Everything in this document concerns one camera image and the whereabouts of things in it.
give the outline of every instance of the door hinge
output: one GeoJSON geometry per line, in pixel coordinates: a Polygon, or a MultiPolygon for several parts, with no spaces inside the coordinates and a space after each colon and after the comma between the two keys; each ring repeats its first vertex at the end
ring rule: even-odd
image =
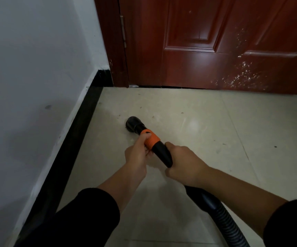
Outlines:
{"type": "Polygon", "coordinates": [[[122,15],[120,15],[120,20],[121,20],[123,45],[124,45],[124,48],[126,48],[127,47],[127,44],[126,44],[126,33],[124,32],[124,21],[123,21],[123,16],[122,15]]]}

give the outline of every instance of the tile floor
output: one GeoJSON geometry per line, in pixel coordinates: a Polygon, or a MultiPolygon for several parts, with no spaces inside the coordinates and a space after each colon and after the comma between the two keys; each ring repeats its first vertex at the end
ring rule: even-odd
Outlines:
{"type": "MultiPolygon", "coordinates": [[[[210,166],[286,199],[297,198],[297,95],[190,89],[103,89],[60,208],[112,175],[137,138],[125,129],[137,116],[163,142],[190,147],[210,166]]],[[[153,158],[147,177],[106,246],[223,246],[209,216],[153,158]]],[[[264,246],[232,212],[251,247],[264,246]]]]}

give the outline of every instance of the red wooden door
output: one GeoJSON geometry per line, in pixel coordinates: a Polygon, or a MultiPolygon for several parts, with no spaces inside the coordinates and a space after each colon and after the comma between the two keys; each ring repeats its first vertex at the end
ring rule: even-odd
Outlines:
{"type": "Polygon", "coordinates": [[[129,83],[297,93],[297,0],[120,0],[129,83]]]}

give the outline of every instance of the tile grout line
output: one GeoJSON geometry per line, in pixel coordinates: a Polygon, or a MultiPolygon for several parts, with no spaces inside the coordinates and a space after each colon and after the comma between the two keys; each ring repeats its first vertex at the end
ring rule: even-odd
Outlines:
{"type": "Polygon", "coordinates": [[[241,143],[242,148],[243,148],[243,150],[244,150],[244,152],[245,152],[245,154],[246,154],[246,157],[247,157],[247,159],[248,159],[248,161],[249,161],[249,163],[250,163],[250,166],[251,166],[251,168],[253,169],[253,171],[254,171],[254,173],[255,173],[255,177],[256,177],[256,180],[257,180],[257,182],[258,182],[258,185],[261,187],[261,182],[260,182],[260,180],[258,179],[258,176],[257,176],[257,174],[256,174],[256,171],[255,171],[255,169],[254,169],[254,167],[253,167],[253,164],[252,164],[252,162],[250,161],[250,159],[249,159],[249,157],[248,157],[248,155],[247,155],[247,152],[246,152],[246,150],[245,150],[245,147],[243,146],[243,143],[242,143],[241,138],[240,138],[240,136],[239,136],[239,134],[238,134],[237,128],[236,128],[236,126],[234,125],[234,122],[233,122],[233,120],[232,120],[232,118],[231,118],[231,115],[230,115],[230,112],[229,112],[228,108],[226,107],[226,104],[225,104],[225,101],[224,101],[224,99],[223,99],[223,97],[222,97],[222,94],[220,94],[220,97],[221,97],[221,100],[223,101],[224,107],[225,107],[225,109],[226,109],[226,111],[227,111],[227,113],[228,113],[228,116],[229,116],[230,120],[231,120],[231,123],[232,123],[232,125],[233,125],[233,128],[235,129],[235,131],[236,131],[236,133],[237,133],[238,139],[240,140],[240,143],[241,143]]]}
{"type": "Polygon", "coordinates": [[[177,242],[177,241],[158,241],[158,240],[141,240],[141,239],[127,239],[124,238],[124,241],[134,241],[134,242],[151,242],[151,243],[187,243],[187,244],[209,244],[209,245],[217,245],[220,246],[217,243],[201,243],[201,242],[177,242]]]}

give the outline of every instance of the black vacuum hose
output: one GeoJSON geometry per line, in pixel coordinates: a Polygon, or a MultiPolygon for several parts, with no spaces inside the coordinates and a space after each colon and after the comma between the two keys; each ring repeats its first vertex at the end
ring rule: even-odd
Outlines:
{"type": "MultiPolygon", "coordinates": [[[[147,130],[145,125],[135,116],[131,116],[127,120],[126,128],[129,132],[135,132],[138,135],[143,130],[147,130]]],[[[168,168],[173,165],[171,154],[161,141],[157,141],[151,150],[168,168]]],[[[185,190],[190,199],[211,216],[229,247],[249,246],[245,236],[218,198],[201,188],[185,186],[185,190]]]]}

